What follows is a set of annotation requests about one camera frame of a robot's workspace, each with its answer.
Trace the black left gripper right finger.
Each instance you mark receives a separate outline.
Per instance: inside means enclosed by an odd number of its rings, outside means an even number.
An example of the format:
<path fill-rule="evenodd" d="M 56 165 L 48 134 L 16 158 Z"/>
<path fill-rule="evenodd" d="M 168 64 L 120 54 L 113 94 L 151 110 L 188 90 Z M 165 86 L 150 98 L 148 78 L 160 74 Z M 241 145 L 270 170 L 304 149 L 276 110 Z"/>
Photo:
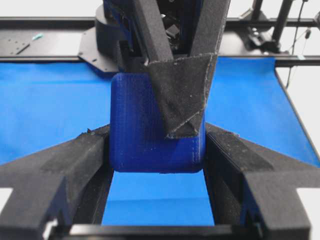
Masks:
<path fill-rule="evenodd" d="M 320 170 L 205 126 L 204 177 L 217 225 L 255 227 L 262 240 L 320 237 Z"/>

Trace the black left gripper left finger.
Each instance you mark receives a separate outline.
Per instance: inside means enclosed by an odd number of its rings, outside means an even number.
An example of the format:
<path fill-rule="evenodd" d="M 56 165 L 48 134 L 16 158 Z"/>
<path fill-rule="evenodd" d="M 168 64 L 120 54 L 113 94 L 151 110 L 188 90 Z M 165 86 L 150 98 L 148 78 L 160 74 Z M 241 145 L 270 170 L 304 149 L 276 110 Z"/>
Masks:
<path fill-rule="evenodd" d="M 43 240 L 50 223 L 100 224 L 112 181 L 108 125 L 0 167 L 0 237 Z"/>

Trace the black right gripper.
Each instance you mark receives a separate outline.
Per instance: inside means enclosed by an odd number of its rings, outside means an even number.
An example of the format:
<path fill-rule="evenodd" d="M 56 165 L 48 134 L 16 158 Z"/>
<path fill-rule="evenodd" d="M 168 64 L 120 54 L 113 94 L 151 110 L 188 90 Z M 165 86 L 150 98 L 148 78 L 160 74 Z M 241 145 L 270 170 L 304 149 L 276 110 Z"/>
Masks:
<path fill-rule="evenodd" d="M 230 1 L 105 0 L 124 32 L 121 70 L 149 72 L 169 139 L 199 134 Z"/>

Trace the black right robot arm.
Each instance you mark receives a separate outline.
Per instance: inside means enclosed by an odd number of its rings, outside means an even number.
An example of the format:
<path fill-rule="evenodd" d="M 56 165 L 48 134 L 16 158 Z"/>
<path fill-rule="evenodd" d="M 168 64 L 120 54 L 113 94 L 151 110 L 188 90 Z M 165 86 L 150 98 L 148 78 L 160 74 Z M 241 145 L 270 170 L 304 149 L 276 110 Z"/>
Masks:
<path fill-rule="evenodd" d="M 105 0 L 93 27 L 103 72 L 147 73 L 170 139 L 199 134 L 228 0 Z"/>

